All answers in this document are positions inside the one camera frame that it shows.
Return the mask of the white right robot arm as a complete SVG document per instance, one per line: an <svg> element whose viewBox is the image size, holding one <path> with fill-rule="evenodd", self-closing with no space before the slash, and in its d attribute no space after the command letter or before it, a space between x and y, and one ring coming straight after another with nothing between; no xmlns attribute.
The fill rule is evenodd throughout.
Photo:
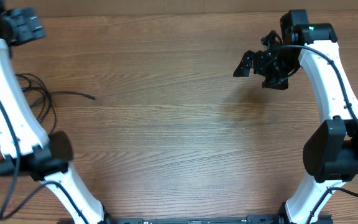
<svg viewBox="0 0 358 224"><path fill-rule="evenodd" d="M338 38L329 23L312 24L304 9L280 19L280 32L261 39L263 51L247 51L235 77L264 77L263 88L286 90L303 69L313 88L320 126L303 147L306 174L276 215L248 215L247 223L332 223L321 210L358 175L358 99L343 69Z"/></svg>

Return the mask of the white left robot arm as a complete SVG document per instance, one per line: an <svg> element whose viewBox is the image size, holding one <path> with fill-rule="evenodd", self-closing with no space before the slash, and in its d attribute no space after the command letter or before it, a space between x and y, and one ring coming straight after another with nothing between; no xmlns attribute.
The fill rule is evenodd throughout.
<svg viewBox="0 0 358 224"><path fill-rule="evenodd" d="M44 130L17 81L11 47L43 37L44 29L31 7L7 10L0 1L0 176L12 178L0 220L11 218L47 187L71 215L71 223L112 223L77 173L67 134Z"/></svg>

